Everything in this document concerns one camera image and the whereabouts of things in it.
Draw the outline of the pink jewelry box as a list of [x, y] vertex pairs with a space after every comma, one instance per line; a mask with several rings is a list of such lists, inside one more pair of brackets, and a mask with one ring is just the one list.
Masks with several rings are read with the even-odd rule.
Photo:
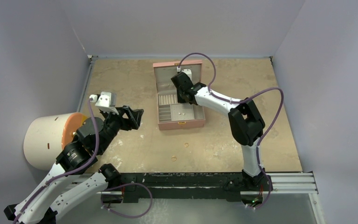
[[178, 73], [178, 67], [195, 84], [200, 82], [202, 60], [184, 60], [154, 63], [153, 71], [157, 90], [158, 128], [161, 131], [200, 128], [206, 123], [204, 108], [191, 105], [180, 98], [171, 78]]

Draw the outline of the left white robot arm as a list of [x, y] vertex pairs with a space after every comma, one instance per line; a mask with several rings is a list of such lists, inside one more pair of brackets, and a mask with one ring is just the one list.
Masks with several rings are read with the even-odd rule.
[[91, 116], [82, 120], [81, 126], [70, 143], [59, 153], [52, 168], [21, 203], [4, 209], [7, 219], [15, 224], [54, 224], [69, 210], [92, 194], [114, 191], [122, 184], [120, 172], [110, 163], [103, 164], [97, 172], [76, 187], [66, 187], [97, 162], [120, 130], [137, 130], [141, 125], [143, 109], [129, 106], [115, 111], [101, 110], [103, 118]]

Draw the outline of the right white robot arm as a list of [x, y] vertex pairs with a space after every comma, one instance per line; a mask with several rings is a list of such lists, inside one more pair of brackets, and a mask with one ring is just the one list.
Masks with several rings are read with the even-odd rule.
[[242, 148], [243, 184], [249, 190], [260, 186], [264, 166], [261, 162], [259, 143], [265, 122], [254, 101], [240, 101], [216, 93], [203, 83], [194, 84], [183, 71], [174, 75], [171, 81], [177, 89], [179, 102], [200, 105], [228, 117], [231, 134]]

